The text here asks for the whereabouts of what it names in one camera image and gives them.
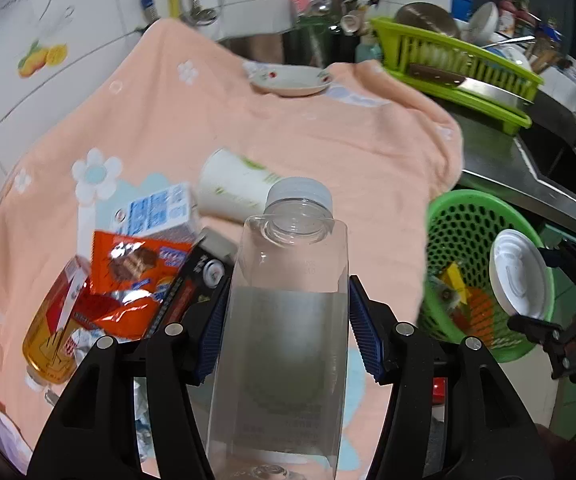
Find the clear square plastic bottle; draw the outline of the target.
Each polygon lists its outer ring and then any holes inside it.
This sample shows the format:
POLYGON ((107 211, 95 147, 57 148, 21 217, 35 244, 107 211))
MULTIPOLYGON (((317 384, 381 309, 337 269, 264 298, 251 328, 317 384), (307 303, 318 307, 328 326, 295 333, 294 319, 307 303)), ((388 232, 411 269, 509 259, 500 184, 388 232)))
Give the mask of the clear square plastic bottle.
POLYGON ((278 181, 245 220, 207 430, 215 478, 335 478, 348 265, 347 227, 316 180, 278 181))

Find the white milk carton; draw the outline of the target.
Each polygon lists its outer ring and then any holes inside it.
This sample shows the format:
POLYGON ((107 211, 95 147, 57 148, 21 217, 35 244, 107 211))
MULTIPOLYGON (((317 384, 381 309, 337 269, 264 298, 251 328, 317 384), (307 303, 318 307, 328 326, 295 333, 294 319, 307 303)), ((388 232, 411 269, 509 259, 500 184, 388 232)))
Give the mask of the white milk carton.
POLYGON ((191 185, 181 182, 120 204, 109 231, 132 237, 193 243, 201 228, 191 185))

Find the white plastic cup lid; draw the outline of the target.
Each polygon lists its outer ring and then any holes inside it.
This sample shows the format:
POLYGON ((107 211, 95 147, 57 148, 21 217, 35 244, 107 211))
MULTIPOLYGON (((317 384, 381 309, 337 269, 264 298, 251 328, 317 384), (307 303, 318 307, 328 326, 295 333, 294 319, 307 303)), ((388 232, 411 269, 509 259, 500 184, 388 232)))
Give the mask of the white plastic cup lid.
POLYGON ((497 234, 490 251, 489 278, 496 301, 509 316, 548 317, 554 299, 552 274, 523 233, 506 229, 497 234))

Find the yellow snack wrapper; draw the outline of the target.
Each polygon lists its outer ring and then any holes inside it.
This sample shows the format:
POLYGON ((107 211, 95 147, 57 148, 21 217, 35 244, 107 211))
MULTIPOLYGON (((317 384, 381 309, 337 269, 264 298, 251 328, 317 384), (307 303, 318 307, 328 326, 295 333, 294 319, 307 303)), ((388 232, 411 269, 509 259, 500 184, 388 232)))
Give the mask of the yellow snack wrapper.
POLYGON ((468 288, 463 279, 462 271, 460 271, 459 265, 456 261, 453 261, 442 271, 440 274, 440 280, 456 292, 461 304, 466 304, 468 302, 468 288))

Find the black snack box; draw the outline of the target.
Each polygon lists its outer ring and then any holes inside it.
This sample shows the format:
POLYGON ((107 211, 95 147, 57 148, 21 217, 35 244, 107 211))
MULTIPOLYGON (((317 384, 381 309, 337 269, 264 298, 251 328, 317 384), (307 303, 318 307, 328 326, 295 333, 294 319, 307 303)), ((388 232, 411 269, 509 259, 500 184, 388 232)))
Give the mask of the black snack box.
POLYGON ((164 295, 146 331, 152 337, 166 325, 179 323, 189 307, 209 301, 224 276, 233 273, 238 246, 217 231, 204 228, 164 295))

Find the green perforated plastic basket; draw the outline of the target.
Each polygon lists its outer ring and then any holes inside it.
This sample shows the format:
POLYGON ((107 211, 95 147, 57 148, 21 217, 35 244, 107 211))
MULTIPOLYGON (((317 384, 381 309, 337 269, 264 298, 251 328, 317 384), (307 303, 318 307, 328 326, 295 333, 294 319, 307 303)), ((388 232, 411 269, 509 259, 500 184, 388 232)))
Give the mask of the green perforated plastic basket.
POLYGON ((490 194, 458 190, 433 200, 428 209, 425 296, 417 318, 417 325, 439 340, 481 339, 501 363, 516 361, 534 347, 526 337, 509 330, 510 316, 496 301, 490 283, 490 251, 497 234, 506 229, 523 233, 538 249, 543 247, 530 223, 490 194), (440 280, 453 261, 468 288, 466 304, 440 280))

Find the steel sink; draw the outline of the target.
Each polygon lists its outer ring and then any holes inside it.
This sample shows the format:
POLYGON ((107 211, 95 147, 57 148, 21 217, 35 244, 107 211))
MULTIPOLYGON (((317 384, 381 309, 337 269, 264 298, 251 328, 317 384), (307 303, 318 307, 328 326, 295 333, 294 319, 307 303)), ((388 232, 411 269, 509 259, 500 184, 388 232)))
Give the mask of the steel sink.
POLYGON ((538 92, 528 115, 532 125, 519 133, 521 148, 538 180, 562 201, 567 218, 558 220, 558 226, 576 230, 576 115, 544 92, 538 92))

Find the orange snack wrapper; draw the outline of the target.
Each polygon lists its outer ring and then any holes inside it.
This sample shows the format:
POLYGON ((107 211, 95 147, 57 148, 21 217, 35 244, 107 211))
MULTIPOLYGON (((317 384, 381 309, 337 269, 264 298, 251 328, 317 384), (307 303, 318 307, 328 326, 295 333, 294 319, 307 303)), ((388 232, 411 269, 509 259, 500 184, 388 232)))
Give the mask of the orange snack wrapper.
POLYGON ((192 245, 94 233, 85 313, 90 323, 130 340, 146 335, 192 245))

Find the crumpled white paper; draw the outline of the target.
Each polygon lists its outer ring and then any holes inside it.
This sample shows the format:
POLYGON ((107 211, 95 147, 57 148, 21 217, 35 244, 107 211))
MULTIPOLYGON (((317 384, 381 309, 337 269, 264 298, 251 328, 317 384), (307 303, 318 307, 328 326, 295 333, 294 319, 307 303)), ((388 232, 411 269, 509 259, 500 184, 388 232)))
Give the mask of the crumpled white paper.
MULTIPOLYGON (((82 361, 87 356, 87 353, 94 347, 94 344, 101 337, 105 337, 106 333, 100 328, 94 330, 86 330, 86 328, 76 328, 71 335, 74 341, 74 360, 77 366, 82 364, 82 361)), ((149 416, 149 406, 147 398, 147 380, 144 377, 135 377, 132 380, 132 391, 134 394, 134 417, 137 448, 139 453, 139 460, 144 463, 150 458, 154 458, 153 439, 151 434, 151 424, 149 416)))

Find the amber tea bottle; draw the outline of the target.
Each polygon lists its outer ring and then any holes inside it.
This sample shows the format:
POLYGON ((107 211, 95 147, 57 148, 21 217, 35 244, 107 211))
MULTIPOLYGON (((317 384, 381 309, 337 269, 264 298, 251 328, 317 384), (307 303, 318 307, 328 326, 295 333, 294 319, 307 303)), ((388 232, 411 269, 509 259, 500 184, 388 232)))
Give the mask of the amber tea bottle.
POLYGON ((73 257, 42 300, 24 337, 26 382, 34 390, 67 382, 76 368, 72 334, 80 327, 73 318, 89 292, 90 262, 73 257))

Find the green dish rack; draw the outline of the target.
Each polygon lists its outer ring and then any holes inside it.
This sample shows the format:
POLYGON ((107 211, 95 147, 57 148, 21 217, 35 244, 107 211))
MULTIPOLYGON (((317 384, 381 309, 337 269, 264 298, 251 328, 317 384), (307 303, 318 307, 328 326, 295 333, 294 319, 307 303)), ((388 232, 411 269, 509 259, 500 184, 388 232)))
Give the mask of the green dish rack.
POLYGON ((543 79, 515 62, 465 41, 399 24, 371 21, 386 72, 422 93, 468 107, 514 136, 532 126, 528 108, 543 79))

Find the peach floral towel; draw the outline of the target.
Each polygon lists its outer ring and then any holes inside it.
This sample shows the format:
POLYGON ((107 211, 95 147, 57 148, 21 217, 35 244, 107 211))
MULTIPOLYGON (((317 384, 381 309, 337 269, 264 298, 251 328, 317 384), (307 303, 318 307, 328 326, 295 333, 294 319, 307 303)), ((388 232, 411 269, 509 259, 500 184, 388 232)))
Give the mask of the peach floral towel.
POLYGON ((0 448, 30 462, 50 405, 22 341, 41 300, 94 231, 135 200, 188 183, 207 225, 232 240, 283 177, 326 185, 349 229, 350 268, 373 298, 415 321, 425 211, 463 170, 463 137, 439 104, 379 64, 335 64, 316 96, 253 89, 259 70, 163 20, 12 170, 0 194, 0 448))

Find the white bowl in rack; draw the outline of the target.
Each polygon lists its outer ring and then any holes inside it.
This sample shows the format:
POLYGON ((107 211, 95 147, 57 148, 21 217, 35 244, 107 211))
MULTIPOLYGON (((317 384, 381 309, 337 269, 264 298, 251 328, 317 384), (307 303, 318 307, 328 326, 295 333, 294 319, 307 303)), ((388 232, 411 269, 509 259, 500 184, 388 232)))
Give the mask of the white bowl in rack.
POLYGON ((494 2, 489 1, 478 7, 464 28, 464 38, 469 44, 484 46, 493 36, 498 23, 498 10, 494 2))

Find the white ceramic dish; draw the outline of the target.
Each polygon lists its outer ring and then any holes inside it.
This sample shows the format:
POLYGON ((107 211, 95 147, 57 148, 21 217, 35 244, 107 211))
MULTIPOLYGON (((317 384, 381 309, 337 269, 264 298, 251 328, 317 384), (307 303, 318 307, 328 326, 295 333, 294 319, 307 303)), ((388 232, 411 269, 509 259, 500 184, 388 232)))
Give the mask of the white ceramic dish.
POLYGON ((312 66, 266 64, 260 66, 249 81, 262 93, 301 98, 326 91, 333 77, 328 70, 312 66))

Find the dark utensil holder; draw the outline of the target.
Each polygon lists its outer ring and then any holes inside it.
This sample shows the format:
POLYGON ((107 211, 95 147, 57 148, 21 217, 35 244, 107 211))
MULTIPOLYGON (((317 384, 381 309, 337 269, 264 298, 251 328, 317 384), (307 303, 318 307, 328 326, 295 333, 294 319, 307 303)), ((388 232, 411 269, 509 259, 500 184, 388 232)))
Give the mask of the dark utensil holder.
POLYGON ((325 11, 309 10, 309 4, 300 6, 290 1, 293 31, 300 40, 305 63, 310 66, 327 67, 333 63, 354 63, 359 44, 357 32, 345 32, 341 26, 346 16, 346 2, 329 3, 325 11))

